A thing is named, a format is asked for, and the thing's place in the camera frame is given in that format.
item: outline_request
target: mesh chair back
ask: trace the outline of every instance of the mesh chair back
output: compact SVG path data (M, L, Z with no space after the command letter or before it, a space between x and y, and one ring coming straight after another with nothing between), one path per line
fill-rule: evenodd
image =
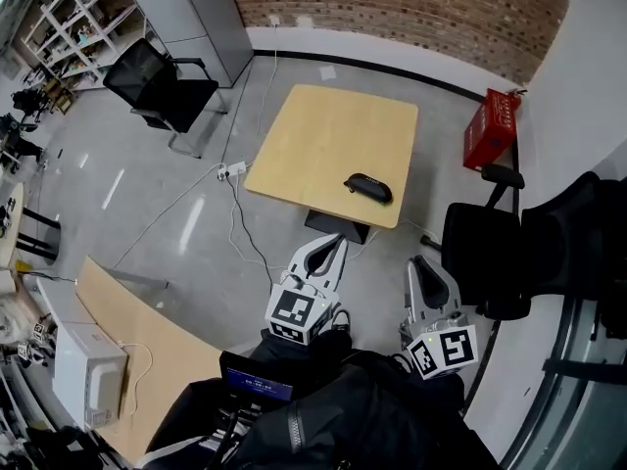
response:
M133 108L160 111L175 82L175 66L141 38L122 53L103 84Z

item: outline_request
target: table base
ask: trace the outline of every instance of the table base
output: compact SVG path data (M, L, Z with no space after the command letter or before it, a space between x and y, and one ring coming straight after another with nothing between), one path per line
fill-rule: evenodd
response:
M16 248L43 258L46 264L54 263L59 255L59 245L61 244L61 224L59 221L45 217L27 208L23 209L23 213L25 216L49 226L49 228L47 228L44 235L44 240L37 240L23 233L18 233Z
M368 237L370 227L367 224L357 223L324 212L310 211L305 219L305 226L324 233L342 233L347 240L356 244L363 244Z

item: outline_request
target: zipper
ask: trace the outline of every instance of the zipper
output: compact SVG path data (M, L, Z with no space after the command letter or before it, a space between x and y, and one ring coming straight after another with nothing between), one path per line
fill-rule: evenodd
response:
M292 454L296 454L303 448L304 443L303 427L301 426L301 416L298 412L297 401L292 402L287 409L287 430L290 434Z

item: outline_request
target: person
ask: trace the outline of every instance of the person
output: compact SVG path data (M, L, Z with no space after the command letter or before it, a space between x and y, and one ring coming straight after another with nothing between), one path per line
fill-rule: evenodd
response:
M230 437L222 381L194 383L170 409L138 468L500 468L459 415L457 374L423 381L394 357L353 349L350 329L343 309L307 347L265 329L251 358L289 370L307 391L250 427L237 423ZM219 444L225 438L228 448Z

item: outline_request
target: power strip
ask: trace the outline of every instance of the power strip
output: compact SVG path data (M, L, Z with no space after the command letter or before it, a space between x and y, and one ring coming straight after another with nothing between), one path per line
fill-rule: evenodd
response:
M246 163L244 161L238 162L237 164L229 165L228 167L222 166L217 170L217 179L219 181L223 181L226 178L226 173L228 172L229 176L234 176L236 174L243 174L246 172Z

